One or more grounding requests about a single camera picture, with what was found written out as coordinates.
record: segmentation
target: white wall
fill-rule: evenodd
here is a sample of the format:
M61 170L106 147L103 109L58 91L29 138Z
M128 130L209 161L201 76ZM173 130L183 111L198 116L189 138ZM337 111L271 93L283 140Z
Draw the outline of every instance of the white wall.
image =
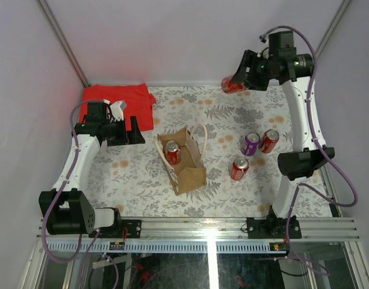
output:
M359 204L356 219L369 261L369 0L354 1L321 56L315 91L320 124L335 161L349 174ZM333 172L340 200L353 196Z
M36 2L0 1L0 288L16 288L28 261L81 91Z
M258 50L259 35L280 24L298 27L317 47L341 3L48 1L92 83L149 84L220 84L235 73L244 50Z

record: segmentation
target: wire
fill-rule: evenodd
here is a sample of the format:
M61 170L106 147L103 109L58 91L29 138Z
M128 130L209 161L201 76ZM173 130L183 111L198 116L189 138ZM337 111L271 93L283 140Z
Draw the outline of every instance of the wire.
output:
M123 229L123 243L124 243L124 249L125 249L125 240L126 240L126 236L128 235L128 228L127 227L125 227L124 229Z
M265 52L266 50L268 49L268 47L266 47L265 49L263 49L260 53L261 53L261 56L263 56L263 52Z
M304 277L304 276L306 276L306 275L307 275L307 271L306 271L306 272L304 272L304 273L302 273L302 274L292 274L292 273L285 272L285 271L283 271L283 270L281 270L281 272L282 272L283 274L286 274L286 275L291 276L291 277Z
M94 268L92 268L92 270L90 270L90 273L89 273L89 277L88 277L88 289L91 289L90 283L91 283L92 276L93 276L93 270L94 270Z
M108 111L110 112L110 113L109 113L109 115L110 115L110 121L111 121L111 120L113 120L113 121L114 121L115 119L114 119L114 116L113 116L113 113L112 113L111 105L110 105L110 104L108 104L108 103L106 103L106 102L104 102L104 103L107 105Z
M285 28L285 29L291 30L291 31L295 32L296 34L298 34L303 39L303 41L306 43L306 45L308 46L308 48L309 48L309 50L311 52L311 55L312 55L313 60L314 60L314 67L313 67L313 70L312 70L312 75L310 77L310 81L309 81L309 85L308 85L308 89L307 89L307 99L306 99L306 102L307 102L308 122L309 122L309 126L310 126L310 132L311 132L311 135L312 135L312 140L313 140L314 144L316 145L316 147L318 147L318 149L321 152L321 154L327 160L327 162L329 164L331 164L333 166L333 168L344 178L344 180L349 185L349 187L352 190L352 193L354 195L354 201L352 203L350 203L350 204L342 204L342 203L336 202L336 201L328 198L327 196L325 196L324 194L320 193L318 190L316 190L314 187L312 187L312 186L310 186L308 184L299 183L298 186L297 186L297 188L296 188L296 190L295 190L293 201L291 202L291 205L290 205L290 210L288 212L288 217L287 217L287 222L286 222L286 238L288 240L288 244L290 245L290 249L294 252L296 258L298 258L300 260L300 262L302 264L304 264L308 269L312 270L313 272L315 272L315 273L317 273L319 275L329 276L330 275L330 271L328 271L328 269L325 268L324 266L322 266L320 263L318 263L318 265L322 269L324 269L326 272L318 271L315 268L313 268L313 267L311 267L310 265L307 264L307 262L309 262L309 263L315 263L315 261L313 262L311 260L305 260L305 259L302 259L301 257L299 257L298 254L296 254L296 250L295 250L294 246L292 245L292 242L290 241L290 237L289 237L290 218L291 218L291 213L293 211L293 207L294 207L294 205L296 203L296 199L297 199L297 196L298 196L299 188L301 186L307 187L307 188L311 189L314 193L317 193L323 199L327 200L329 203L332 203L332 204L337 205L337 206L340 206L340 207L347 207L347 208L348 207L353 207L353 206L355 206L358 203L358 193L357 193L357 190L355 189L355 186L351 182L350 178L341 170L340 167L337 166L337 164L334 163L333 160L331 160L329 158L329 156L324 151L324 149L321 146L321 144L319 144L319 141L318 141L318 138L317 138L317 134L315 133L314 124L313 124L313 121L312 121L311 101L310 101L311 100L310 97L311 97L311 92L312 92L312 86L314 84L315 76L317 74L317 69L318 69L318 60L317 60L317 55L316 55L316 53L314 51L314 48L312 47L312 45L309 42L309 40L299 30L297 30L297 29L295 29L295 28L293 28L291 26L287 26L287 25L277 26L277 27L274 27L274 28L268 30L264 35L267 38L267 35L268 34L270 34L271 32L273 32L275 30L278 30L280 28Z
M95 237L93 238L92 242L90 242L88 249L86 250L86 252L82 256L82 261L81 261L81 265L80 265L80 268L79 268L79 277L80 277L81 289L84 289L84 281L83 281L83 278L82 278L82 268L84 267L84 264L85 264L85 261L87 259L89 250L92 248L93 243L96 241L96 239L99 237L99 235L100 235L100 229L97 229L97 233L96 233ZM119 282L119 269L117 268L116 262L111 257L109 257L108 255L104 255L104 257L108 258L108 260L110 260L112 262L112 264L114 266L114 269L116 271L116 280L115 280L115 283L114 283L114 286L113 286L113 289L116 289L117 283Z
M348 283L348 281L350 280L350 274L348 274L347 276L346 276L346 278L344 278L343 280L342 280L342 282L340 283L340 285L337 287L337 289L341 289L341 288L343 288L343 286L345 286L347 283Z
M77 134L75 131L75 127L73 126L73 114L74 112L80 107L80 105L82 104L86 104L88 102L103 102L103 99L90 99L88 101L83 101L80 104L76 105L72 111L70 112L70 116L69 116L69 123L70 123L70 128L72 129L72 135L73 135L73 139L75 140L75 144L76 144L76 149L75 149L75 157L73 159L72 164L70 165L70 169L68 170L68 173L66 174L66 180L62 182L60 188L58 189L56 195L54 196L51 204L49 205L49 208L46 210L45 216L44 216L44 221L42 224L42 228L41 228L41 241L42 241L42 246L45 250L45 253L47 254L47 256L56 263L59 264L66 264L69 263L71 261L73 261L76 257L77 254L80 251L80 247L81 247L81 240L82 240L82 234L80 234L79 239L78 239L78 244L77 244L77 250L76 252L68 259L62 259L62 258L58 258L55 255L52 254L51 250L48 247L48 244L46 242L46 224L48 223L48 219L49 216L51 215L51 212L54 208L54 206L56 206L58 199L60 198L61 193L63 192L75 166L77 163L77 159L78 159L78 153L79 153L79 144L78 144L78 139L77 139Z
M96 262L99 262L101 260L101 258L102 258L102 256L100 256L100 258L97 259ZM127 269L125 269L123 271L123 273L125 273L129 268L132 268L132 266L133 265L130 265ZM91 284L91 280L92 280L92 276L93 276L93 271L94 271L94 269L92 268L92 270L90 270L90 273L89 273L89 277L88 277L88 289L91 289L91 285L90 284Z
M247 226L247 223L246 223L246 224L243 224L243 225L242 225L242 227L240 227L240 230L241 230L242 232L244 232L244 233L248 233L247 228L246 228L246 230L244 230L244 229L243 229L243 226L244 226L244 225L246 225L246 226Z
M138 267L137 267L137 269L136 269L136 271L135 271L135 274L133 275L132 279L130 280L130 282L129 282L128 286L126 287L126 289L128 289L128 287L132 284L133 280L135 279L135 277L136 277L136 275L137 275L137 272L138 272Z
M144 284L144 287L142 289L147 288L147 285L150 283L150 281L152 281L153 279L155 279L156 276L158 276L159 274L161 274L162 272L166 271L166 270L170 270L173 268L177 268L180 266L184 266L184 265L188 265L188 264L192 264L192 263L199 263L199 262L205 262L205 261L193 261L193 262L187 262L187 263L183 263L183 264L179 264L179 265L175 265L175 266L171 266L169 268L165 268L165 269L161 269L160 271L157 271L155 274L152 275L151 278L149 278L149 280Z
M268 30L265 33L265 35L268 35L269 33L273 32L275 30L278 30L280 28L285 28L285 29L291 30L291 31L295 32L296 34L298 34L303 39L303 41L306 43L306 45L308 46L308 48L311 52L312 58L314 59L314 68L312 70L312 75L310 77L310 81L309 81L309 85L308 85L308 89L307 89L307 100L308 100L308 99L310 99L312 86L314 84L315 76L317 74L317 69L318 69L317 55L316 55L316 53L314 51L314 48L312 47L311 43L306 38L306 36L304 36L299 30L297 30L297 29L295 29L291 26L281 25L281 26L274 27L274 28ZM347 208L355 206L358 203L358 193L357 193L357 190L355 189L355 186L351 182L350 178L341 170L341 168L337 164L335 164L332 159L329 158L329 156L324 151L321 144L319 144L319 142L318 142L317 134L315 133L314 124L313 124L313 121L312 121L311 101L307 101L307 115L308 115L308 122L309 122L309 126L310 126L310 132L311 132L312 140L314 141L314 144L316 145L316 147L318 147L319 151L324 156L324 158L327 160L327 162L333 166L333 168L344 178L346 183L352 189L352 193L354 195L354 201L350 204L342 204L342 203L339 203L339 202L335 202L334 200L330 199L329 197L326 197L324 194L319 193L317 190L314 190L311 186L309 186L307 184L301 184L301 185L304 185L305 187L310 188L311 190L316 192L318 195L320 195L323 199L327 200L328 202L330 202L334 205L337 205L337 206L340 206L340 207L347 207Z

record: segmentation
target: soda can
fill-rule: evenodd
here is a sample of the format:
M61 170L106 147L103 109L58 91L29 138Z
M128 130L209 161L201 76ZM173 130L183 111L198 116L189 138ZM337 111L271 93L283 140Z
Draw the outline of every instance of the soda can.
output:
M256 149L261 143L261 137L255 132L250 132L244 137L241 145L242 154L247 157L251 157L255 154Z
M182 160L180 145L174 140L167 141L164 152L166 153L167 161L170 164L178 164Z
M230 177L236 181L240 181L244 175L246 174L246 172L249 170L249 161L247 158L237 158L233 163L232 163L232 168L230 171Z
M235 93L235 92L242 92L246 88L243 86L242 83L231 83L231 78L233 75L224 77L222 80L222 90L227 93Z
M279 133L275 129L269 129L264 133L259 149L263 153L269 154L275 147L278 140Z

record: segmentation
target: bag handle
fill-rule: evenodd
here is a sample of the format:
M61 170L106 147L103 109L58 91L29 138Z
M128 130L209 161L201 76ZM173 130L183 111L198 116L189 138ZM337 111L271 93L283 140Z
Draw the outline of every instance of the bag handle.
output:
M155 145L156 145L156 148L158 149L158 152L159 152L159 154L160 154L160 156L161 156L161 158L163 159L163 162L164 162L164 164L166 164L166 166L169 168L169 169L171 169L171 170L173 170L173 171L175 171L174 170L174 168L170 165L170 163L167 161L167 159L166 159L166 157L164 156L164 154L163 154L163 151L162 151L162 144L160 143L160 141L158 140L158 138L157 137L154 137L153 138L153 140L155 141Z
M195 130L198 128L198 127L200 127L200 126L202 126L203 127L203 129L204 129L204 133L205 133L205 135L204 135L204 144L203 144L203 149L202 149L202 152L200 153L200 159L203 159L203 156L204 156L204 153L205 153L205 151L206 151L206 146L207 146L207 138L208 138L208 133L207 133L207 128L206 128L206 126L204 125L204 123L198 123L197 125L195 125L194 126L194 128L192 129L192 131L191 131L191 136L193 137L194 136L194 132L195 132Z

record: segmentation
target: red wire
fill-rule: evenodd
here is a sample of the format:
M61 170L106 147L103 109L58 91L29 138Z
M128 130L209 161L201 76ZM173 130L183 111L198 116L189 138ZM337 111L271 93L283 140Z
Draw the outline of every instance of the red wire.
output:
M200 262L204 262L203 260L201 261L193 261L193 262L187 262L187 263L183 263L183 264L179 264L179 265L175 265L175 266L171 266L171 267L168 267L168 268L164 268L164 269L161 269L160 271L157 271L155 274L153 274L149 280L144 284L144 287L143 289L145 289L148 284L150 283L150 281L152 281L157 275L159 275L160 273L166 271L166 270L170 270L170 269L173 269L173 268L176 268L176 267L180 267L180 266L184 266L184 265L188 265L188 264L192 264L192 263L200 263Z
M126 236L128 235L128 228L125 227L123 229L123 243L124 243L124 249L125 249L125 240L126 240Z
M240 279L240 277L238 276L238 283L240 287L253 287L253 285L251 283L244 283L242 281L242 279Z

